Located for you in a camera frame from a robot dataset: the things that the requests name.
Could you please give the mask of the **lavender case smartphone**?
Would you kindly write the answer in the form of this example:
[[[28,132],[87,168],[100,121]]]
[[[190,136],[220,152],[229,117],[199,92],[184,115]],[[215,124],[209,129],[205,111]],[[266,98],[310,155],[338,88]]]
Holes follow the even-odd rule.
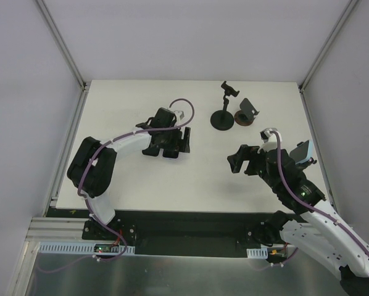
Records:
[[[177,159],[179,157],[180,151],[175,149],[164,149],[162,156],[167,159]]]

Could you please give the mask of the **black smartphone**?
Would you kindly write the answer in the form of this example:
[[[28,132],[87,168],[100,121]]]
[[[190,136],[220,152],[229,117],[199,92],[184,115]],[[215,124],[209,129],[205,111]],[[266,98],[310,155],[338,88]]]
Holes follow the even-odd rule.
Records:
[[[159,146],[150,146],[147,149],[142,150],[142,154],[151,157],[157,157],[160,153]]]

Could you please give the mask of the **light blue case smartphone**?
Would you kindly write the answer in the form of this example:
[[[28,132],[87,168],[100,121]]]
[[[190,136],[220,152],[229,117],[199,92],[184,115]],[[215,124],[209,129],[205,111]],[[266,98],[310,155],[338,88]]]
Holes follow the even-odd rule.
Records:
[[[308,162],[313,155],[313,141],[307,140],[305,142],[298,143],[297,147],[290,151],[289,156],[295,161],[296,164],[302,164]]]

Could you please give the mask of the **black round-base phone stand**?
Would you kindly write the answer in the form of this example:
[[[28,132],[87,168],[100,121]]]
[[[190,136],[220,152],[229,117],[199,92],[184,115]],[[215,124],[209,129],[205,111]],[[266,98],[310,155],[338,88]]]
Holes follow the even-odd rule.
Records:
[[[213,128],[219,131],[228,131],[234,125],[234,116],[227,111],[228,104],[230,103],[229,97],[237,97],[240,91],[235,90],[232,86],[224,81],[221,84],[221,88],[224,90],[223,95],[223,108],[215,111],[210,117],[210,123]]]

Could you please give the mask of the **brown-base black phone stand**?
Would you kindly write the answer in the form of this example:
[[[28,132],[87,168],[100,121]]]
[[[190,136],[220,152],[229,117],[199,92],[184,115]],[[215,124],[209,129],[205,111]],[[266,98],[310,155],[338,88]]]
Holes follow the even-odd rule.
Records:
[[[234,121],[240,126],[250,126],[259,113],[250,100],[244,98],[239,105],[239,110],[234,115]]]

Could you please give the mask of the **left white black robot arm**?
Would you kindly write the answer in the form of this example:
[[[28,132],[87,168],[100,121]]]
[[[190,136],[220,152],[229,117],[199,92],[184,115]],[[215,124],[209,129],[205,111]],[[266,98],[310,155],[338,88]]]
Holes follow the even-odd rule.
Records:
[[[110,203],[108,188],[118,160],[135,152],[156,157],[176,159],[180,153],[189,153],[191,128],[181,130],[184,112],[171,108],[159,108],[144,123],[117,139],[106,143],[85,138],[78,148],[68,170],[67,177],[77,188],[77,194],[85,200],[91,217],[98,221],[96,232],[105,240],[117,234],[114,207]]]

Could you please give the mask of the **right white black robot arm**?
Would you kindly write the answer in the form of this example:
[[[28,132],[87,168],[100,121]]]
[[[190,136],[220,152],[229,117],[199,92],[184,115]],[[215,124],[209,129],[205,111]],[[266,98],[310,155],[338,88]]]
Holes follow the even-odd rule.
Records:
[[[258,146],[241,145],[228,156],[232,173],[248,162],[245,175],[259,176],[278,200],[312,226],[306,230],[288,214],[277,211],[252,230],[262,245],[281,241],[292,244],[335,275],[348,295],[369,295],[369,244],[362,240],[327,201],[304,170],[316,161],[303,142],[291,152],[268,152]]]

